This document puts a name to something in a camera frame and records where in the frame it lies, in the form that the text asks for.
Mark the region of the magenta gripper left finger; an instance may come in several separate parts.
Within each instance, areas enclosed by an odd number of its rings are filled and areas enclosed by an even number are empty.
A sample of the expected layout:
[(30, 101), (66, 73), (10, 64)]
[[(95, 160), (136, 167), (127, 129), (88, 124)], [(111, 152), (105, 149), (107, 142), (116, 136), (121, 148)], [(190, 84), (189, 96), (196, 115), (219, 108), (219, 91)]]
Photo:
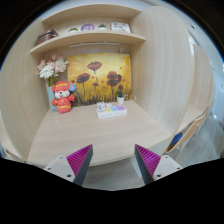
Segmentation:
[(88, 145), (69, 156), (59, 156), (44, 170), (78, 186), (82, 186), (93, 156), (93, 146)]

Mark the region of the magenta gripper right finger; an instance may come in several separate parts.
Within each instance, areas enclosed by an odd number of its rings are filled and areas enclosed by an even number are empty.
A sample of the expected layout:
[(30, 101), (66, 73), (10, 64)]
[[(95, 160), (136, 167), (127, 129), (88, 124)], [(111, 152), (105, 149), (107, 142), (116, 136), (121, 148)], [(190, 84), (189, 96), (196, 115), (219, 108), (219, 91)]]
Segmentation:
[(170, 156), (159, 156), (140, 145), (135, 145), (134, 155), (145, 184), (150, 184), (182, 169)]

